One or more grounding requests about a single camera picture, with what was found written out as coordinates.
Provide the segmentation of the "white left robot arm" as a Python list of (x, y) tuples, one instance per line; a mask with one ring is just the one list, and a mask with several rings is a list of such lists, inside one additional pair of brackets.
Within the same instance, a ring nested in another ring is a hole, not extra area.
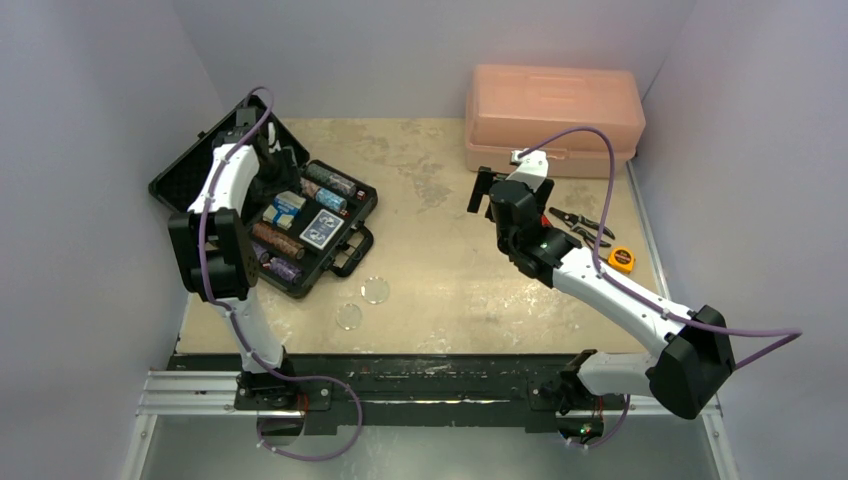
[(284, 409), (297, 399), (298, 382), (283, 370), (285, 347), (272, 334), (255, 291), (261, 264), (249, 227), (277, 194), (292, 188), (299, 169), (276, 150), (269, 108), (243, 102), (233, 118), (215, 135), (199, 193), (184, 212), (170, 217), (168, 233), (185, 288), (228, 323), (242, 374), (265, 374), (260, 397)]

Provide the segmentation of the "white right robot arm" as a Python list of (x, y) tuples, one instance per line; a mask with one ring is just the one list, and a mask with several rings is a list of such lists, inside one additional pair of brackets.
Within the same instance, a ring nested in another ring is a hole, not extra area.
[(680, 418), (695, 418), (736, 368), (730, 340), (719, 332), (726, 325), (723, 315), (709, 306), (692, 311), (615, 270), (597, 267), (589, 248), (545, 219), (542, 210), (552, 187), (545, 179), (532, 189), (482, 167), (468, 210), (477, 212), (487, 199), (497, 248), (522, 274), (592, 307), (645, 349), (642, 354), (581, 352), (559, 373), (555, 407), (567, 412), (605, 395), (636, 395), (654, 398)]

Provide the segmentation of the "clear round disc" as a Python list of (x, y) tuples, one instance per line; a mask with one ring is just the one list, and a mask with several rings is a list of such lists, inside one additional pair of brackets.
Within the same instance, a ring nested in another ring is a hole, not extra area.
[(352, 303), (342, 305), (336, 315), (337, 325), (345, 330), (351, 331), (360, 327), (363, 321), (361, 308)]
[(361, 287), (361, 296), (372, 305), (384, 303), (390, 296), (390, 286), (382, 277), (369, 277)]

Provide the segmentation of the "blue striped card deck box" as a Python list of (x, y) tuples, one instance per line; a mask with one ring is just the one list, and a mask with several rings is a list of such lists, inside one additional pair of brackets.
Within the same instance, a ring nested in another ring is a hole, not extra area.
[(294, 223), (304, 205), (306, 199), (300, 195), (286, 191), (274, 197), (272, 203), (262, 214), (262, 220), (268, 224), (288, 230)]

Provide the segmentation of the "blue patterned card deck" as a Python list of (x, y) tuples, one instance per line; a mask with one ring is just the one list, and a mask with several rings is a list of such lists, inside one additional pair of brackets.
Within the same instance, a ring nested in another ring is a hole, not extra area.
[(299, 238), (318, 250), (324, 250), (343, 226), (344, 220), (341, 217), (321, 209), (299, 234)]

